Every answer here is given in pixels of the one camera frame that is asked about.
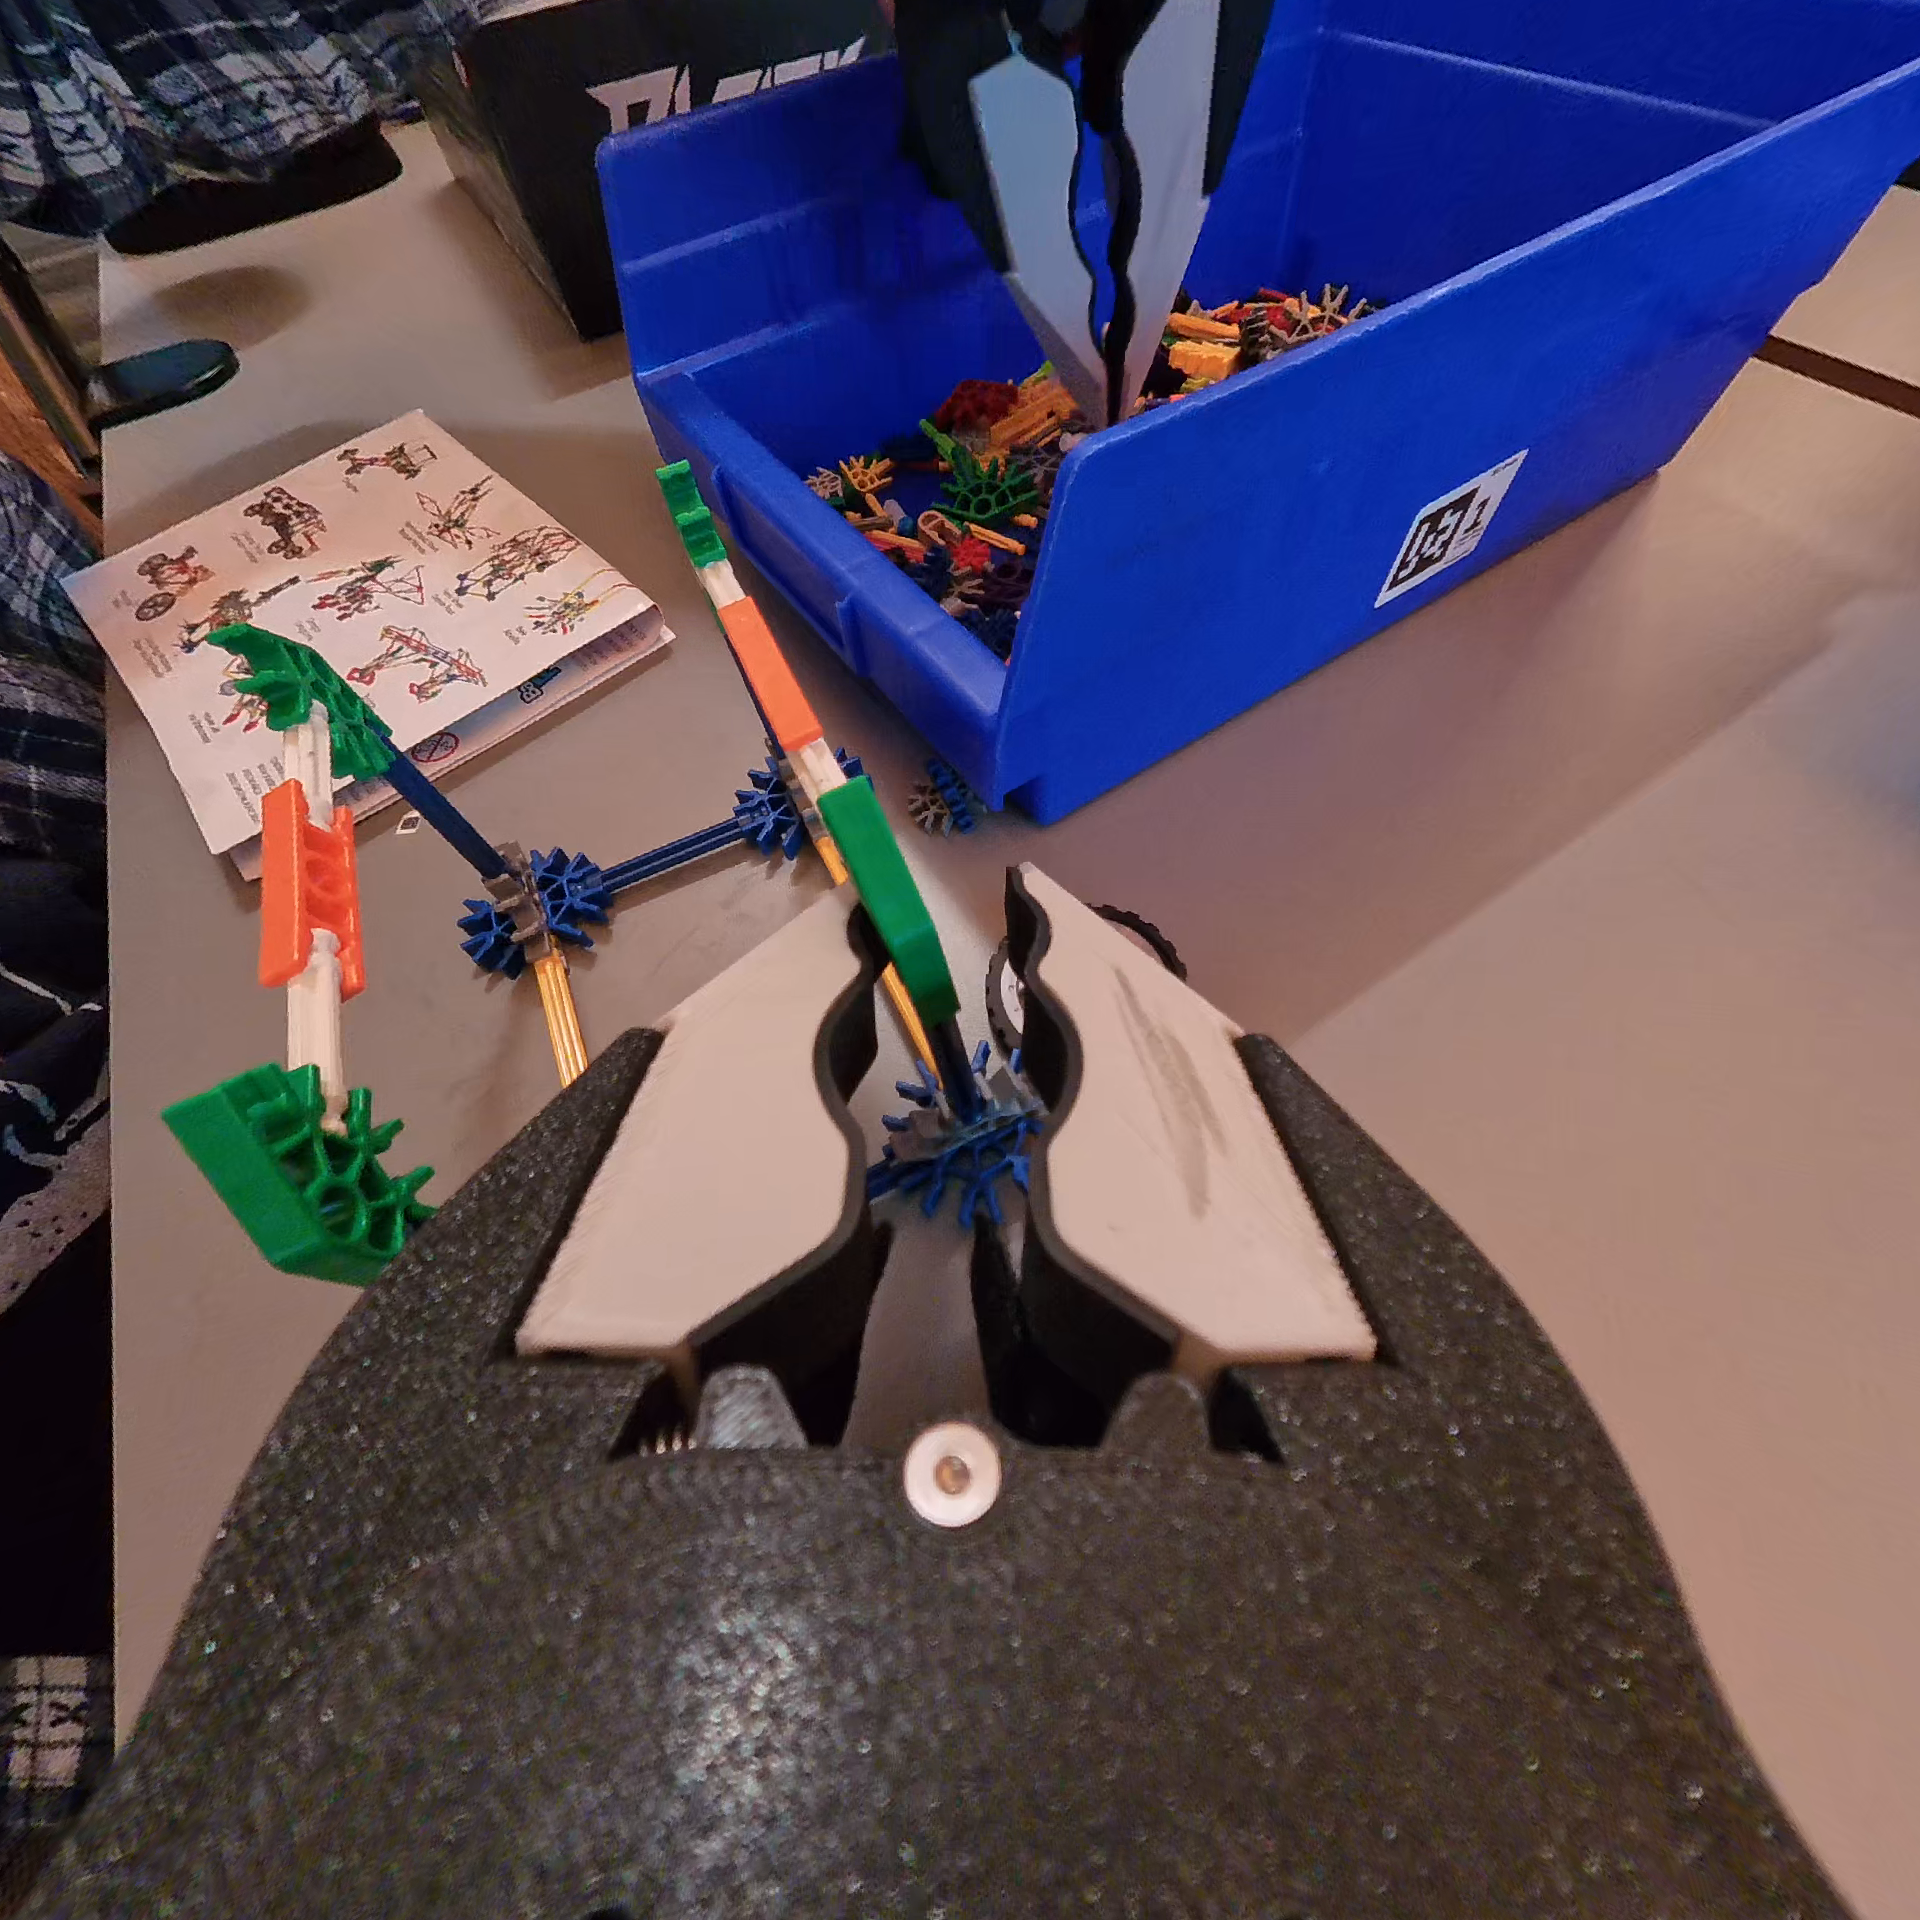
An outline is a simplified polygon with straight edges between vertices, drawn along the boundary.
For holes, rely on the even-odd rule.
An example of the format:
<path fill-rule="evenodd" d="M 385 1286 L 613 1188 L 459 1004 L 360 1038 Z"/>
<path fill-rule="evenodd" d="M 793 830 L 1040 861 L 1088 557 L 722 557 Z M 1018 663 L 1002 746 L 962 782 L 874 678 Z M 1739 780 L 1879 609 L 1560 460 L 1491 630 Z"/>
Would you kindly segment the blue plastic storage bin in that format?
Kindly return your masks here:
<path fill-rule="evenodd" d="M 596 158 L 661 452 L 993 804 L 1053 822 L 1634 486 L 1915 158 L 1915 5 L 1276 5 L 1186 271 L 1380 310 L 1068 452 L 1011 663 L 804 486 L 1045 349 L 891 60 Z M 1528 460 L 1385 607 L 1420 508 Z"/>

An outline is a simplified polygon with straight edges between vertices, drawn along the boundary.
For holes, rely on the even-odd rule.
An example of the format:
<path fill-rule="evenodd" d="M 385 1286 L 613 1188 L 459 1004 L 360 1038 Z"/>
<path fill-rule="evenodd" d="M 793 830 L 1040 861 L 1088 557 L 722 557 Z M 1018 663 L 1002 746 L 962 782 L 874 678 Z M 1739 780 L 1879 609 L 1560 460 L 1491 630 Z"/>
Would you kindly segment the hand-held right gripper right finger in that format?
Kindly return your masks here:
<path fill-rule="evenodd" d="M 1379 1337 L 1260 1097 L 1245 1032 L 1146 935 L 1025 861 L 997 953 L 1040 1100 L 1020 1249 L 977 1230 L 994 1422 L 1093 1449 L 1146 1377 L 1186 1380 L 1216 1449 L 1276 1439 L 1245 1365 L 1379 1357 Z"/>

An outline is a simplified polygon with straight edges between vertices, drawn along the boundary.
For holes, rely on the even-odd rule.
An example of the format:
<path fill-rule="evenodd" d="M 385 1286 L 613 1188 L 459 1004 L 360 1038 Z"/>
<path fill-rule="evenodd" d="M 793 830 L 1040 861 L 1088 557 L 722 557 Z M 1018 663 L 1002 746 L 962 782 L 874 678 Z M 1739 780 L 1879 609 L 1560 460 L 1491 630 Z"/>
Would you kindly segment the illustrated instruction booklet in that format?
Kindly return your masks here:
<path fill-rule="evenodd" d="M 136 694 L 209 849 L 258 876 L 282 780 L 231 621 L 314 647 L 433 776 L 664 649 L 656 600 L 426 413 L 130 551 L 66 594 Z"/>

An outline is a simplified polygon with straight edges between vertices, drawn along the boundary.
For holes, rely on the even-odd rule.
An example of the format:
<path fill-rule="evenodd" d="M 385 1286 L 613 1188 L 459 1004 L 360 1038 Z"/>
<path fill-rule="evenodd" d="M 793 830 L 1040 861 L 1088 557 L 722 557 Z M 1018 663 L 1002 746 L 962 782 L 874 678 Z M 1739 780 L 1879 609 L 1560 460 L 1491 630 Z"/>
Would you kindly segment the white printed tag sticker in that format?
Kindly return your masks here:
<path fill-rule="evenodd" d="M 1485 536 L 1524 460 L 1528 450 L 1523 447 L 1500 466 L 1476 472 L 1469 481 L 1420 508 L 1384 577 L 1376 607 L 1394 602 L 1433 574 L 1463 562 Z"/>

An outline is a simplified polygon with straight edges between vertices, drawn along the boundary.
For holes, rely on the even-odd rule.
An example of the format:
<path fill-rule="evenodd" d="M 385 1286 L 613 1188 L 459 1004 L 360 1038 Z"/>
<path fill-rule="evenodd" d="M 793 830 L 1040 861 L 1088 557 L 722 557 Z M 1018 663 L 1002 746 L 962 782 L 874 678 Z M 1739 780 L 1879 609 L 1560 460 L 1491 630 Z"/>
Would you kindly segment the black cardboard box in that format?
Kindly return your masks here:
<path fill-rule="evenodd" d="M 603 140 L 879 52 L 872 2 L 515 2 L 420 71 L 466 184 L 577 334 L 619 329 L 594 158 Z"/>

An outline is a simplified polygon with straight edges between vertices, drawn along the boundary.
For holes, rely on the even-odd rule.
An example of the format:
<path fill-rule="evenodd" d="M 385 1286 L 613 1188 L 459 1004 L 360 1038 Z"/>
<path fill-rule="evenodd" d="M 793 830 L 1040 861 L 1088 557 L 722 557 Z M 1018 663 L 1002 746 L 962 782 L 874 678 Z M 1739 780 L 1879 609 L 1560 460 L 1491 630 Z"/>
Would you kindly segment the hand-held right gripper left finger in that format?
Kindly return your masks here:
<path fill-rule="evenodd" d="M 812 1445 L 843 1439 L 890 1249 L 849 1105 L 879 972 L 858 900 L 827 895 L 664 1016 L 519 1354 L 659 1360 L 683 1401 L 760 1365 Z"/>

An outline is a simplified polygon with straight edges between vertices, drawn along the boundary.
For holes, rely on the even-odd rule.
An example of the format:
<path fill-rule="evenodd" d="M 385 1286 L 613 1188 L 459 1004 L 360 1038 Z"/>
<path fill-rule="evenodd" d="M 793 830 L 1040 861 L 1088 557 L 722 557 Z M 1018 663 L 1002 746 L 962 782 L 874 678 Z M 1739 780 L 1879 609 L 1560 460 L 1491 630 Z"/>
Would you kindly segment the pile of colourful construction pieces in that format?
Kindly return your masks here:
<path fill-rule="evenodd" d="M 1135 415 L 1204 392 L 1380 310 L 1347 284 L 1204 306 L 1177 295 Z M 1034 591 L 1065 454 L 1093 432 L 1051 362 L 969 377 L 938 412 L 867 452 L 804 472 L 809 493 L 989 653 L 1009 663 Z"/>

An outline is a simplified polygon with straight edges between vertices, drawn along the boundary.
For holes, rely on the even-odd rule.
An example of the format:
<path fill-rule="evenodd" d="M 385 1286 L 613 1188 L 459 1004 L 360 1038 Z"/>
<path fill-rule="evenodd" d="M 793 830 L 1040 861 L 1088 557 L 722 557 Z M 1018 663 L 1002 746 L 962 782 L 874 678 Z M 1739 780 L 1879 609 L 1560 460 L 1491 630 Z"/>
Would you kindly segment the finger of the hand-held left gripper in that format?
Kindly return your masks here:
<path fill-rule="evenodd" d="M 1077 409 L 1113 420 L 1098 341 L 1098 278 L 1075 228 L 1083 114 L 1065 71 L 1009 40 L 967 85 L 986 160 L 1002 273 Z"/>
<path fill-rule="evenodd" d="M 1082 106 L 1099 140 L 1113 306 L 1107 420 L 1135 409 L 1209 210 L 1218 2 L 1090 2 Z"/>

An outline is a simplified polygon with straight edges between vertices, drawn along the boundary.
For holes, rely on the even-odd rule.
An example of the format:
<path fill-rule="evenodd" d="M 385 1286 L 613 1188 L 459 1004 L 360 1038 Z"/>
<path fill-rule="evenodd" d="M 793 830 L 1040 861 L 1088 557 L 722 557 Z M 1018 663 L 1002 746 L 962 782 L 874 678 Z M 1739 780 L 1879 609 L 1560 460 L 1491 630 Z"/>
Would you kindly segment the colourful construction toy model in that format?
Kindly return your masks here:
<path fill-rule="evenodd" d="M 881 985 L 919 1060 L 919 1076 L 898 1085 L 913 1112 L 884 1122 L 891 1143 L 869 1172 L 869 1194 L 914 1192 L 925 1214 L 951 1197 L 971 1228 L 1002 1225 L 1004 1192 L 1029 1188 L 1040 1101 L 1005 1073 L 989 1076 L 988 1046 L 964 1045 L 943 938 L 874 782 L 827 743 L 732 566 L 690 463 L 661 466 L 656 479 L 770 759 L 722 822 L 611 869 L 587 855 L 489 842 L 321 653 L 251 626 L 223 630 L 247 663 L 242 690 L 264 701 L 282 743 L 284 780 L 261 807 L 256 972 L 285 997 L 285 1058 L 179 1100 L 162 1118 L 284 1272 L 369 1284 L 429 1215 L 428 1168 L 387 1166 L 400 1122 L 377 1120 L 373 1095 L 346 1072 L 343 1010 L 365 986 L 365 950 L 354 817 L 347 807 L 322 807 L 337 769 L 387 776 L 485 882 L 459 918 L 464 950 L 485 972 L 532 976 L 565 1085 L 587 1068 L 569 950 L 589 943 L 589 926 L 608 918 L 618 895 L 739 845 L 791 856 L 815 848 L 881 935 Z"/>

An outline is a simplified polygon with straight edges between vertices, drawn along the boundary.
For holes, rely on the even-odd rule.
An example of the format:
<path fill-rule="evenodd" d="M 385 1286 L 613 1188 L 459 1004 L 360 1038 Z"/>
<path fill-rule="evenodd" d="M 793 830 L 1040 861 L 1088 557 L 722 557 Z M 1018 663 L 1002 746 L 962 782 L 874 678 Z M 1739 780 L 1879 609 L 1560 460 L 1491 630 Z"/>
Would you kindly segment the plaid clothing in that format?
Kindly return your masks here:
<path fill-rule="evenodd" d="M 188 180 L 261 180 L 408 96 L 480 2 L 4 2 L 2 212 L 98 234 Z"/>
<path fill-rule="evenodd" d="M 106 655 L 95 548 L 2 461 L 4 1901 L 113 1753 Z"/>

